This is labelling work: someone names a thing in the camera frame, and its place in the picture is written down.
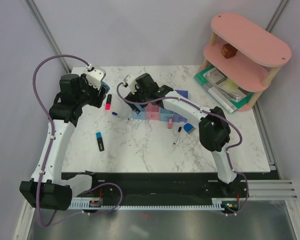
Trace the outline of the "pink bin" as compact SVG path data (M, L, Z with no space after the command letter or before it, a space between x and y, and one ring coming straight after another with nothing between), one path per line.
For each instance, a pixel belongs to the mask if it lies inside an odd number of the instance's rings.
M145 108L145 116L147 120L160 120L160 107L158 105L148 104Z

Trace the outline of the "purple blue bin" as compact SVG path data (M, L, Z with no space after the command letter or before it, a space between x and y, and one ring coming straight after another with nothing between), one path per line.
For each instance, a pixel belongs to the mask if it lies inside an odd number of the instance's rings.
M187 90L175 90L179 95L181 95L182 97L188 99L189 97L189 93ZM185 117L183 117L182 115L174 112L174 116L173 116L173 121L175 123L186 123L187 119Z

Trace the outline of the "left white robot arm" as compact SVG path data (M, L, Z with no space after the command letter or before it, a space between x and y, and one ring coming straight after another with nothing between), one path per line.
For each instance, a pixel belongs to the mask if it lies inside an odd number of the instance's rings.
M33 208L65 211L72 198L81 193L89 197L100 191L98 182L87 174L63 180L62 166L70 138L86 105L100 108L109 91L101 70L66 74L60 78L60 91L48 111L48 131L37 167L19 191Z

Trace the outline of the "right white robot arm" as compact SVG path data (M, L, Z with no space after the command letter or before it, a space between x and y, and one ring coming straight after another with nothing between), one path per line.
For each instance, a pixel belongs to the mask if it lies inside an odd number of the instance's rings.
M148 73L138 77L127 75L121 85L129 89L123 101L134 112L139 113L140 108L152 104L186 118L198 129L201 145L213 156L220 193L230 197L237 191L240 178L230 159L232 146L229 144L231 129L235 126L226 119L220 107L213 109L202 107L167 85L159 86Z

